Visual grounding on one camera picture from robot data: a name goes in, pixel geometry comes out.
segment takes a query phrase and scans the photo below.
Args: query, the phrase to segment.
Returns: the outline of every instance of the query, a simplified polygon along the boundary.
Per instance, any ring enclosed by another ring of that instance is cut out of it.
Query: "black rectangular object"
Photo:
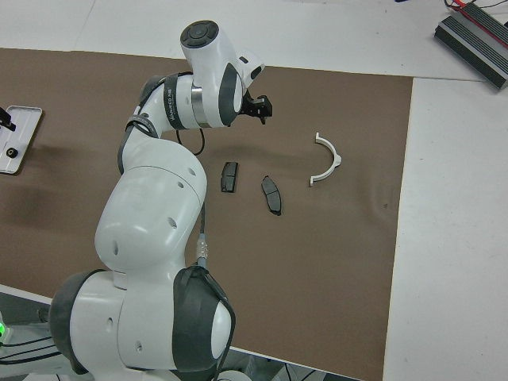
[[[508,49],[499,41],[508,41],[508,29],[472,3],[461,11],[464,14],[456,11],[440,22],[434,36],[498,89],[504,88],[508,80]]]

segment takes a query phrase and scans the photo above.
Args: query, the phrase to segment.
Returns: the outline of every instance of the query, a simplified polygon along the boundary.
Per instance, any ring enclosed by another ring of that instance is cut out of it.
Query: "white tabletop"
[[[488,11],[508,20],[508,3]],[[505,379],[508,92],[433,39],[447,15],[441,0],[2,0],[0,47],[183,58],[175,36],[212,19],[267,65],[417,77],[384,379]]]

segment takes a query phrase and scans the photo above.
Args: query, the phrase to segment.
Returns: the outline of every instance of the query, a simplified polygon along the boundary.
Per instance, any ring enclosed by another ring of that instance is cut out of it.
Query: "brown board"
[[[103,267],[94,232],[120,177],[117,148],[142,85],[188,66],[0,49],[0,68],[0,106],[44,110],[20,173],[0,175],[0,283],[52,296],[69,275]],[[251,88],[271,99],[267,124],[240,116],[205,130],[209,265],[237,312],[234,346],[382,379],[411,82],[267,67]],[[310,187],[332,163],[316,132],[342,165]],[[181,137],[199,149],[198,131]],[[220,190],[226,161],[239,163],[234,194]],[[282,195],[281,216],[268,210],[265,175]]]

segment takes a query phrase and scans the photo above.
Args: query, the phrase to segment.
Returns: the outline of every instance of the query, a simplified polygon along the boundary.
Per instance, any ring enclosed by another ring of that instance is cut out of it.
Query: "white robotic arm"
[[[146,83],[118,152],[122,176],[95,235],[110,271],[73,275],[50,309],[56,347],[77,374],[96,380],[178,380],[171,370],[217,379],[232,339],[224,291],[204,267],[185,266],[206,174],[191,152],[160,136],[231,125],[238,114],[264,123],[271,104],[247,91],[264,65],[237,54],[217,24],[195,22],[180,40],[194,73]]]

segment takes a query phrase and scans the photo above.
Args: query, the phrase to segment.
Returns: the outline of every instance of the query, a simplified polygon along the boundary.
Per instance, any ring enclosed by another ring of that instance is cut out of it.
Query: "white plastic handle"
[[[332,163],[331,167],[328,168],[328,170],[326,172],[323,172],[320,175],[310,176],[310,186],[311,187],[314,185],[315,181],[323,180],[323,179],[326,179],[328,176],[330,176],[332,174],[333,170],[336,167],[338,167],[339,165],[341,165],[341,163],[342,163],[342,158],[337,154],[337,151],[336,151],[335,147],[333,147],[333,144],[331,144],[326,139],[323,139],[322,137],[320,137],[319,133],[316,133],[316,143],[326,146],[332,152],[333,163]]]

